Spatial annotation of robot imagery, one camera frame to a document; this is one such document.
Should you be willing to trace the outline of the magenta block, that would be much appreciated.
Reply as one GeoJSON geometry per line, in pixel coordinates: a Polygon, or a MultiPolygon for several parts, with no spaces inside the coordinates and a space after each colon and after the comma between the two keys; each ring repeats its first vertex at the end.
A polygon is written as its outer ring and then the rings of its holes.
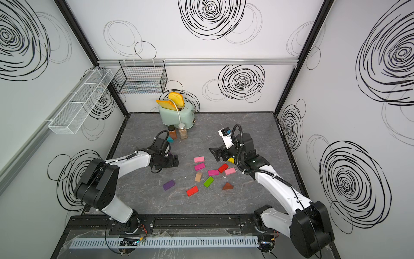
{"type": "Polygon", "coordinates": [[[195,171],[200,171],[205,168],[205,163],[200,163],[194,166],[195,171]]]}
{"type": "Polygon", "coordinates": [[[219,170],[209,170],[208,171],[208,176],[217,176],[220,175],[219,170]]]}

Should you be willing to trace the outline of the purple block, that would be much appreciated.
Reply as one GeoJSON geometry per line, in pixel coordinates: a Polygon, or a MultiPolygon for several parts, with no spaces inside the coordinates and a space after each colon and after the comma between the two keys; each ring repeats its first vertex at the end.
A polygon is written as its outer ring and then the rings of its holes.
{"type": "Polygon", "coordinates": [[[175,184],[176,183],[175,183],[174,180],[170,180],[170,181],[166,182],[165,184],[163,184],[164,191],[167,191],[167,190],[171,189],[172,187],[175,186],[175,184]]]}

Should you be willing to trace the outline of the beige spice jar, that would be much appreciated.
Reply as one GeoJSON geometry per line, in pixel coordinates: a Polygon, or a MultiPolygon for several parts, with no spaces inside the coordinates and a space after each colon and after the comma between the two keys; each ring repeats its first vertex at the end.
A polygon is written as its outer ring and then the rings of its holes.
{"type": "Polygon", "coordinates": [[[180,123],[178,125],[178,129],[179,129],[180,138],[182,140],[187,139],[188,138],[188,132],[187,132],[187,127],[186,127],[185,123],[180,123]]]}

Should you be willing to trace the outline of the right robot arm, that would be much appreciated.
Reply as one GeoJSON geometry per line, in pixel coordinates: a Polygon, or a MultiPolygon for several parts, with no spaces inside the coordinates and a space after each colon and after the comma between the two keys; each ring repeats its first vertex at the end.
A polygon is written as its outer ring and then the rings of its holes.
{"type": "Polygon", "coordinates": [[[284,212],[262,207],[258,212],[260,231],[272,229],[289,237],[296,250],[310,258],[335,240],[326,206],[312,202],[284,180],[271,164],[257,154],[250,134],[234,133],[227,127],[219,130],[224,144],[211,148],[216,161],[234,159],[234,165],[244,174],[264,186],[282,205],[284,212]]]}

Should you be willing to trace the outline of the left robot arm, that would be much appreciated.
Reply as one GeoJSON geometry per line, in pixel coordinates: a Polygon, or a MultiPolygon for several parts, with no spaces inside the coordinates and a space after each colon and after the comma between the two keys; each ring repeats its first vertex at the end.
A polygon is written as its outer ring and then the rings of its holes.
{"type": "Polygon", "coordinates": [[[118,179],[140,168],[150,167],[153,173],[159,173],[178,165],[178,156],[170,153],[169,143],[113,160],[93,159],[77,183],[74,196],[118,222],[125,232],[135,233],[140,220],[137,212],[116,196],[118,179]]]}

